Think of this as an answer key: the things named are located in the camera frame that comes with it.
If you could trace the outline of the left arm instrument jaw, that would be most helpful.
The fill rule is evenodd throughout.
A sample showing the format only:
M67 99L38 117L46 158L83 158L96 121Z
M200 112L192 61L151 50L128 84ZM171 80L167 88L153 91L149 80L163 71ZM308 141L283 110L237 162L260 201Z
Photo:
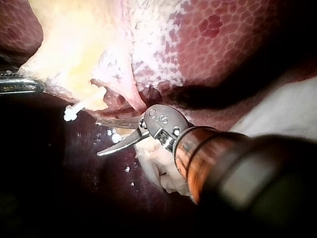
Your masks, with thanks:
M42 93L44 90L45 85L40 80L15 72L0 72L1 94L35 94Z

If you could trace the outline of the right arm instrument jaw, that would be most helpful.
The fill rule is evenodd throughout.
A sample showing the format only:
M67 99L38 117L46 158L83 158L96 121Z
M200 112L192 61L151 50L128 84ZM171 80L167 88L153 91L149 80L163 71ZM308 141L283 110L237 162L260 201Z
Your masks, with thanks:
M123 149L126 149L137 144L138 142L145 138L148 138L149 136L150 133L147 129L138 128L125 139L119 141L117 144L97 152L97 156L102 157L117 153L119 151L122 151Z
M139 126L139 121L143 114L131 118L116 119L112 117L97 116L96 122L108 127L117 127L124 129L136 129Z

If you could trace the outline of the right arm instrument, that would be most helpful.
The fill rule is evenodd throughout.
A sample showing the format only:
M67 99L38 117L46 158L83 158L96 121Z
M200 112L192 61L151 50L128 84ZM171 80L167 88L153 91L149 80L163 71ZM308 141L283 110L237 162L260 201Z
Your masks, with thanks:
M149 107L141 117L139 125L169 152L173 151L179 135L193 126L179 110L161 104Z

